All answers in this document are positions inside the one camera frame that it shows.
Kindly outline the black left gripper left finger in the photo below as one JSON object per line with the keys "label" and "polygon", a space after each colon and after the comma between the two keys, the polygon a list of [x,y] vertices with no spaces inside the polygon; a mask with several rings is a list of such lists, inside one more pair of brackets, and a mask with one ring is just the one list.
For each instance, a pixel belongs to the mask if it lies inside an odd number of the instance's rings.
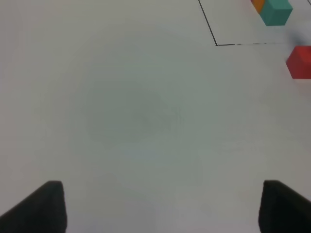
{"label": "black left gripper left finger", "polygon": [[68,226],[61,181],[48,181],[0,216],[2,233],[64,233]]}

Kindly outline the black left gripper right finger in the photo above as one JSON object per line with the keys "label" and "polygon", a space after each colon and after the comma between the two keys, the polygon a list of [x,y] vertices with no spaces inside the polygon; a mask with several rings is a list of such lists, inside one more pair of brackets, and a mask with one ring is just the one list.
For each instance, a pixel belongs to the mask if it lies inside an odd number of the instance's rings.
{"label": "black left gripper right finger", "polygon": [[311,201],[277,180],[265,180],[258,217],[262,233],[309,233]]}

